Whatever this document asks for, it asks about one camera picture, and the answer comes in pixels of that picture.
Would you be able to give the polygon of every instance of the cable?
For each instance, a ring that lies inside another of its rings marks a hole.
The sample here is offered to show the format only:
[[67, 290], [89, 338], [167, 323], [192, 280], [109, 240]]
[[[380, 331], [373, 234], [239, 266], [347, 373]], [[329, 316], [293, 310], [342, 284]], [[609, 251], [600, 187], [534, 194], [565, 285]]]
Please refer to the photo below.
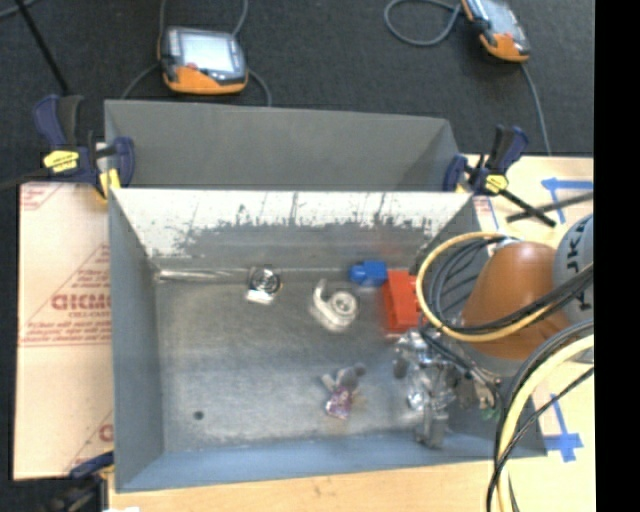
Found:
[[[440, 257], [446, 250], [462, 242], [467, 242], [469, 240], [482, 240], [483, 244], [489, 245], [491, 243], [502, 241], [505, 238], [507, 237], [500, 233], [465, 233], [444, 242], [440, 246], [436, 247], [425, 258], [424, 262], [420, 265], [416, 276], [416, 282], [418, 283], [418, 285], [416, 286], [416, 296], [420, 305], [420, 309], [423, 311], [425, 317], [427, 318], [427, 320], [429, 320], [429, 322], [435, 329], [441, 331], [443, 334], [461, 341], [467, 341], [471, 343], [493, 341], [513, 334], [514, 332], [530, 324], [533, 324], [534, 322], [542, 320], [555, 311], [558, 311], [570, 300], [572, 300], [578, 293], [590, 286], [593, 282], [592, 263], [583, 271], [579, 272], [560, 286], [557, 286], [551, 292], [533, 301], [531, 304], [528, 304], [527, 306], [520, 308], [498, 320], [472, 327], [458, 327], [453, 325], [451, 322], [448, 322], [442, 317], [442, 315], [439, 314], [440, 311], [438, 311], [439, 306], [437, 301], [435, 303], [436, 311], [434, 311], [434, 301], [432, 300], [432, 295], [434, 293], [434, 289], [438, 290], [438, 288], [434, 288], [435, 285], [433, 285], [433, 283], [430, 281], [429, 300], [425, 298], [424, 294], [425, 276], [427, 274], [427, 270], [430, 269], [434, 261], [438, 257]], [[463, 248], [463, 252], [470, 250], [470, 248], [474, 250], [476, 249], [476, 247], [474, 246], [468, 246], [467, 248]]]
[[233, 32], [231, 32], [232, 36], [237, 36], [238, 33], [240, 32], [240, 30], [242, 29], [242, 26], [244, 25], [245, 20], [247, 19], [247, 14], [249, 13], [249, 0], [244, 0], [242, 2], [242, 14], [240, 14], [240, 19], [238, 20], [238, 23], [236, 24], [236, 28], [233, 29]]
[[496, 467], [500, 465], [500, 457], [498, 456], [498, 454], [500, 452], [500, 440], [503, 437], [505, 417], [507, 415], [507, 411], [509, 411], [509, 409], [512, 407], [515, 395], [522, 388], [524, 382], [526, 382], [527, 379], [529, 379], [530, 376], [538, 368], [540, 368], [542, 363], [547, 361], [560, 348], [565, 346], [568, 342], [572, 342], [572, 340], [585, 338], [593, 332], [593, 328], [593, 318], [588, 318], [572, 326], [569, 326], [563, 331], [556, 333], [543, 344], [538, 346], [521, 364], [520, 369], [511, 379], [511, 383], [507, 393], [505, 393], [503, 408], [504, 414], [501, 420], [498, 422], [496, 428], [496, 439], [494, 446], [494, 465]]
[[[564, 331], [561, 331], [556, 337], [552, 338], [551, 341], [555, 339], [563, 339], [565, 338]], [[526, 405], [527, 400], [535, 390], [535, 388], [546, 379], [551, 372], [553, 372], [556, 368], [561, 366], [566, 361], [572, 359], [577, 354], [592, 348], [594, 345], [594, 335], [591, 334], [587, 337], [581, 338], [577, 341], [571, 342], [569, 345], [563, 347], [558, 350], [554, 354], [552, 354], [548, 359], [542, 362], [528, 377], [524, 382], [522, 382], [520, 388], [517, 393], [513, 397], [510, 403], [505, 405], [505, 414], [503, 417], [503, 421], [501, 421], [502, 429], [501, 435], [498, 442], [498, 450], [497, 450], [497, 460], [503, 456], [506, 448], [509, 446], [511, 440], [513, 439], [514, 432], [516, 431], [516, 425], [518, 419]], [[498, 500], [500, 505], [500, 510], [508, 511], [507, 503], [510, 503], [510, 498], [507, 498], [506, 493], [508, 490], [508, 476], [506, 470], [502, 470], [500, 476], [497, 477], [496, 482], [496, 490], [498, 492]], [[487, 501], [488, 511], [490, 511], [491, 502]]]
[[[162, 35], [164, 34], [165, 24], [166, 24], [165, 23], [166, 11], [167, 11], [167, 0], [161, 0], [160, 9], [159, 9], [159, 13], [158, 13], [159, 39], [162, 39]], [[247, 19], [248, 13], [249, 13], [249, 0], [243, 0], [243, 2], [242, 2], [242, 12], [240, 14], [240, 18], [238, 19], [238, 22], [236, 23], [236, 26], [233, 29], [233, 32], [231, 32], [231, 35], [233, 37], [236, 37], [238, 35], [238, 33], [240, 32], [240, 30], [242, 29], [242, 27], [244, 26], [244, 23], [245, 23], [245, 21]], [[127, 97], [129, 97], [129, 95], [131, 94], [133, 89], [135, 87], [137, 87], [137, 85], [142, 80], [144, 80], [148, 75], [150, 75], [153, 71], [155, 71], [159, 67], [160, 67], [160, 63], [156, 62], [152, 66], [149, 66], [147, 69], [142, 71], [127, 86], [127, 88], [124, 90], [124, 92], [120, 95], [120, 99], [126, 99]], [[266, 97], [266, 105], [268, 107], [270, 107], [273, 104], [273, 99], [272, 99], [272, 96], [271, 96], [271, 91], [269, 90], [269, 87], [267, 86], [266, 82], [262, 79], [262, 77], [260, 77], [260, 75], [258, 75], [252, 69], [249, 69], [248, 73], [249, 73], [249, 76], [251, 78], [253, 78], [258, 83], [258, 85], [260, 85], [262, 90], [264, 91], [264, 94], [265, 94], [265, 97]]]
[[[36, 2], [39, 2], [39, 1], [40, 0], [27, 0], [26, 2], [24, 2], [24, 6], [25, 7], [31, 7], [33, 4], [35, 4]], [[8, 18], [9, 16], [13, 16], [19, 10], [20, 10], [20, 8], [17, 5], [15, 7], [7, 7], [6, 9], [3, 9], [2, 11], [0, 11], [0, 19], [4, 19], [4, 18]]]
[[391, 2], [389, 2], [384, 9], [384, 23], [386, 27], [389, 29], [389, 31], [395, 37], [397, 37], [400, 41], [413, 46], [435, 46], [441, 43], [442, 41], [444, 41], [447, 38], [447, 36], [451, 33], [451, 30], [453, 29], [453, 25], [456, 22], [456, 19], [460, 14], [460, 10], [462, 8], [462, 4], [458, 4], [456, 7], [453, 7], [449, 4], [440, 2], [438, 0], [421, 0], [424, 3], [428, 3], [428, 4], [436, 5], [438, 7], [442, 7], [444, 9], [448, 9], [453, 14], [451, 15], [451, 18], [449, 19], [449, 21], [447, 22], [447, 26], [445, 27], [445, 29], [438, 36], [436, 36], [434, 39], [430, 39], [427, 41], [420, 41], [417, 39], [410, 39], [406, 36], [403, 36], [402, 34], [400, 34], [400, 32], [398, 32], [394, 28], [394, 26], [391, 23], [391, 19], [390, 19], [391, 9], [393, 9], [398, 4], [409, 2], [409, 1], [415, 1], [415, 0], [392, 0]]
[[260, 87], [262, 87], [262, 90], [264, 91], [266, 97], [266, 105], [267, 107], [270, 107], [273, 103], [273, 100], [271, 98], [271, 91], [269, 90], [266, 82], [252, 69], [249, 69], [249, 76], [252, 77], [256, 82], [258, 82]]
[[449, 348], [447, 348], [444, 344], [442, 344], [440, 342], [440, 340], [438, 340], [437, 338], [431, 336], [428, 333], [428, 330], [425, 327], [426, 326], [423, 326], [423, 328], [420, 329], [420, 335], [425, 340], [428, 340], [429, 344], [433, 348], [435, 348], [436, 351], [438, 351], [440, 353], [440, 355], [442, 355], [445, 358], [453, 361], [458, 366], [460, 366], [461, 368], [463, 368], [464, 370], [466, 370], [470, 374], [472, 374], [475, 377], [477, 377], [478, 380], [480, 380], [487, 387], [487, 389], [491, 392], [491, 394], [493, 395], [493, 407], [492, 407], [492, 409], [496, 409], [496, 410], [500, 409], [502, 407], [503, 400], [502, 400], [502, 395], [500, 394], [500, 392], [498, 391], [498, 388], [496, 387], [496, 381], [493, 381], [493, 380], [487, 378], [482, 371], [479, 371], [478, 365], [476, 364], [475, 361], [470, 360], [470, 359], [469, 360], [465, 359], [465, 357], [456, 354], [452, 350], [449, 350]]
[[147, 69], [145, 69], [142, 73], [140, 73], [137, 77], [135, 77], [131, 83], [127, 86], [127, 88], [124, 90], [124, 92], [122, 93], [122, 95], [120, 96], [121, 100], [126, 99], [129, 94], [131, 94], [131, 91], [133, 91], [133, 89], [136, 88], [136, 86], [142, 81], [144, 80], [148, 75], [150, 75], [153, 71], [155, 71], [156, 69], [158, 69], [160, 67], [160, 63], [156, 62], [155, 64], [153, 64], [152, 66], [149, 66]]
[[549, 137], [547, 136], [547, 126], [544, 121], [544, 114], [542, 112], [542, 107], [540, 106], [540, 98], [538, 97], [538, 92], [533, 83], [531, 75], [529, 74], [529, 70], [527, 66], [522, 63], [520, 64], [520, 69], [522, 69], [522, 73], [527, 81], [527, 85], [529, 86], [529, 90], [531, 91], [531, 95], [533, 96], [534, 107], [536, 110], [536, 115], [538, 117], [538, 123], [540, 124], [540, 132], [542, 133], [542, 140], [544, 142], [544, 147], [547, 152], [547, 156], [551, 156], [551, 147], [549, 145]]
[[20, 11], [20, 14], [22, 14], [22, 18], [24, 19], [25, 23], [29, 27], [29, 30], [31, 31], [31, 35], [33, 35], [33, 38], [36, 40], [36, 44], [40, 48], [40, 52], [42, 53], [42, 56], [47, 61], [47, 64], [49, 65], [49, 69], [55, 76], [58, 82], [58, 85], [60, 86], [60, 89], [62, 89], [62, 95], [68, 96], [71, 93], [69, 84], [65, 80], [64, 76], [62, 76], [62, 72], [60, 71], [60, 68], [58, 67], [58, 64], [56, 63], [55, 59], [53, 58], [53, 55], [51, 54], [49, 47], [45, 43], [44, 38], [42, 37], [42, 34], [40, 34], [40, 31], [38, 30], [38, 27], [36, 26], [35, 21], [31, 17], [31, 14], [29, 13], [29, 9], [27, 9], [26, 4], [22, 0], [15, 0], [15, 2], [16, 2], [16, 9], [18, 9]]
[[571, 391], [573, 391], [576, 387], [578, 387], [580, 384], [582, 384], [584, 381], [586, 381], [588, 378], [590, 378], [594, 374], [595, 374], [595, 368], [593, 367], [583, 372], [579, 377], [574, 379], [567, 387], [565, 387], [560, 393], [558, 393], [549, 401], [547, 401], [536, 412], [532, 413], [529, 416], [529, 418], [527, 418], [527, 421], [522, 425], [522, 427], [518, 429], [517, 433], [513, 436], [511, 441], [509, 441], [509, 444], [505, 447], [504, 451], [502, 452], [502, 455], [497, 458], [495, 469], [491, 476], [491, 481], [489, 483], [489, 489], [487, 491], [487, 512], [490, 512], [491, 510], [491, 503], [493, 502], [493, 494], [496, 490], [498, 479], [502, 474], [502, 471], [504, 470], [513, 450], [517, 447], [518, 443], [522, 441], [522, 439], [527, 434], [527, 432], [531, 429], [531, 427], [533, 427], [533, 425], [536, 424], [536, 422], [540, 419], [540, 416], [542, 416], [551, 406], [553, 406], [553, 404], [560, 401], [562, 398], [564, 398], [564, 396], [569, 394]]
[[[401, 3], [406, 3], [406, 2], [416, 2], [416, 1], [421, 1], [424, 3], [428, 3], [428, 4], [432, 4], [432, 5], [436, 5], [438, 7], [442, 7], [444, 9], [448, 9], [452, 12], [451, 18], [449, 19], [449, 21], [447, 22], [446, 27], [444, 28], [444, 30], [438, 35], [436, 36], [434, 39], [430, 39], [430, 40], [426, 40], [426, 41], [421, 41], [421, 40], [417, 40], [417, 39], [411, 39], [407, 36], [402, 35], [391, 23], [391, 18], [390, 18], [390, 12], [391, 9], [393, 9], [394, 7], [396, 7], [398, 4]], [[456, 7], [453, 7], [447, 3], [441, 2], [439, 0], [392, 0], [391, 2], [389, 2], [385, 9], [384, 9], [384, 14], [383, 14], [383, 18], [384, 18], [384, 24], [387, 27], [387, 29], [389, 29], [389, 31], [400, 41], [412, 45], [412, 46], [418, 46], [418, 47], [427, 47], [427, 46], [436, 46], [437, 44], [440, 44], [442, 41], [444, 41], [449, 34], [451, 33], [451, 30], [453, 30], [453, 26], [456, 22], [456, 19], [458, 17], [458, 15], [461, 14], [461, 8], [462, 8], [462, 3], [458, 4]], [[540, 105], [540, 98], [538, 97], [538, 92], [536, 90], [535, 84], [533, 83], [533, 79], [531, 78], [531, 75], [529, 73], [529, 70], [527, 69], [527, 66], [525, 65], [525, 63], [521, 63], [520, 64], [520, 69], [522, 70], [522, 73], [524, 74], [525, 80], [527, 82], [527, 85], [529, 87], [529, 90], [531, 92], [531, 95], [533, 96], [533, 102], [534, 102], [534, 108], [535, 108], [535, 112], [536, 112], [536, 117], [538, 118], [538, 124], [540, 125], [540, 132], [542, 134], [542, 140], [544, 143], [544, 147], [545, 147], [545, 151], [547, 153], [547, 156], [551, 156], [551, 147], [549, 144], [549, 137], [547, 135], [547, 127], [546, 127], [546, 123], [544, 120], [544, 113], [542, 111], [542, 107]]]

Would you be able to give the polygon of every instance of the metal object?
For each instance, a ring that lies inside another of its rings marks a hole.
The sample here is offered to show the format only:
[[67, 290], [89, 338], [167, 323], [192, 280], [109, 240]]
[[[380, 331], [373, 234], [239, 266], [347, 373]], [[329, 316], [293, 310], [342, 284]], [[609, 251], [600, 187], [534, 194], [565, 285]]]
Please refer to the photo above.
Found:
[[249, 302], [271, 304], [282, 288], [282, 279], [278, 272], [265, 267], [252, 268], [249, 273], [249, 289], [246, 298]]
[[358, 299], [350, 291], [337, 290], [325, 300], [327, 280], [321, 279], [313, 291], [309, 313], [330, 331], [345, 331], [358, 316]]
[[416, 441], [429, 448], [444, 442], [449, 413], [458, 400], [462, 407], [477, 402], [481, 409], [495, 407], [496, 397], [487, 383], [495, 382], [464, 356], [435, 345], [438, 333], [425, 339], [417, 329], [407, 331], [395, 344], [393, 373], [407, 380], [407, 405], [422, 412]]

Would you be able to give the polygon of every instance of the clamp handle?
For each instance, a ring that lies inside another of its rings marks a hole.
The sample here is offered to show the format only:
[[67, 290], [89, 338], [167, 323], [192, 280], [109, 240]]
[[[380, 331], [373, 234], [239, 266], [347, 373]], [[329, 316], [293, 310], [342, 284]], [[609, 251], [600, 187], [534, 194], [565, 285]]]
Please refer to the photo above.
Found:
[[507, 169], [517, 162], [529, 144], [525, 133], [517, 126], [496, 127], [496, 135], [489, 157], [484, 164], [490, 174], [506, 174]]
[[[93, 185], [106, 197], [108, 186], [116, 181], [127, 186], [133, 177], [135, 158], [133, 141], [129, 137], [116, 137], [105, 150], [93, 151], [89, 146], [79, 146], [76, 141], [76, 119], [82, 96], [46, 96], [33, 108], [33, 121], [38, 133], [47, 141], [51, 152], [43, 163], [48, 177], [56, 181], [82, 182]], [[96, 159], [113, 156], [117, 163], [108, 175], [101, 172]]]

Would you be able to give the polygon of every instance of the orange device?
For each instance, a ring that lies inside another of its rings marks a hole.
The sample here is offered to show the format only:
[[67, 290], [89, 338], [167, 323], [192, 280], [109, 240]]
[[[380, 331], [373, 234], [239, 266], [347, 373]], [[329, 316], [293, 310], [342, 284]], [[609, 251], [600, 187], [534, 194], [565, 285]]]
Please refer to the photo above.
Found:
[[510, 62], [529, 58], [529, 41], [504, 0], [462, 0], [462, 8], [491, 55]]
[[158, 57], [165, 84], [183, 94], [234, 94], [247, 85], [242, 48], [232, 34], [170, 26], [163, 31]]

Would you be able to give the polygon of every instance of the small metal part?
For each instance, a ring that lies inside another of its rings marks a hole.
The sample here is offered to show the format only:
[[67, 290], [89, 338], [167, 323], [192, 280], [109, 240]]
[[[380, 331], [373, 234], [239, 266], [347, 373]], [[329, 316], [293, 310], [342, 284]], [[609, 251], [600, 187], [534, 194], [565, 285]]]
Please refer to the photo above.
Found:
[[337, 290], [325, 300], [327, 280], [321, 279], [313, 291], [309, 313], [333, 332], [345, 331], [358, 316], [358, 299], [348, 290]]
[[422, 423], [415, 430], [416, 441], [429, 448], [442, 448], [448, 423], [449, 413], [444, 409], [425, 408]]
[[249, 272], [249, 289], [246, 298], [249, 302], [271, 304], [282, 288], [280, 274], [268, 266], [254, 267]]

